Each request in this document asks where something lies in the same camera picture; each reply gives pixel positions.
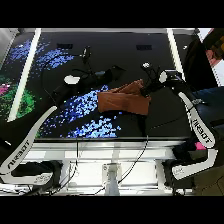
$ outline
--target folded brown fabric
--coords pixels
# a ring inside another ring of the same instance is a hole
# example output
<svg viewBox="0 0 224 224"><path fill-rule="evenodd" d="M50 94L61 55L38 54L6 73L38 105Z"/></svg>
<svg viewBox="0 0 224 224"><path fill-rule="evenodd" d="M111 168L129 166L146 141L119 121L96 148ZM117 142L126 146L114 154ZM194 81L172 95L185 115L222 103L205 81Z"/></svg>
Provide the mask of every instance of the folded brown fabric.
<svg viewBox="0 0 224 224"><path fill-rule="evenodd" d="M106 92L97 93L99 112L122 110L135 114L147 115L151 97L141 95L143 80L138 80Z"/></svg>

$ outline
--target brown cloth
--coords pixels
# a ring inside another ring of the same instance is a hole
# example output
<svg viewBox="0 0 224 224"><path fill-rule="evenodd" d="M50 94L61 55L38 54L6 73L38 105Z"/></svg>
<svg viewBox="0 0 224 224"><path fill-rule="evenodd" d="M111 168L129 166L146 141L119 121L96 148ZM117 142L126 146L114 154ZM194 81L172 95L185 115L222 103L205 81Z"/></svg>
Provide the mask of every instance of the brown cloth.
<svg viewBox="0 0 224 224"><path fill-rule="evenodd" d="M98 92L99 112L122 110L135 114L148 115L151 97L143 97L140 92L141 88L143 88L142 79L106 92Z"/></svg>

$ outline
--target brown leather pouch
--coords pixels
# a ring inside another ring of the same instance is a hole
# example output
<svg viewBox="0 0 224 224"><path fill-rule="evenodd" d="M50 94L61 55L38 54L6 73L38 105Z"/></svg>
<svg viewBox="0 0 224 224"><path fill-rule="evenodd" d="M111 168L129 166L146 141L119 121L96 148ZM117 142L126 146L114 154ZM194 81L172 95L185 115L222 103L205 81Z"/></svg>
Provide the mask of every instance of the brown leather pouch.
<svg viewBox="0 0 224 224"><path fill-rule="evenodd" d="M122 110L130 113L148 115L149 102L151 97L143 97L140 89L143 87L143 80L134 81L120 88L111 89L106 92L99 92L99 112L109 110Z"/></svg>

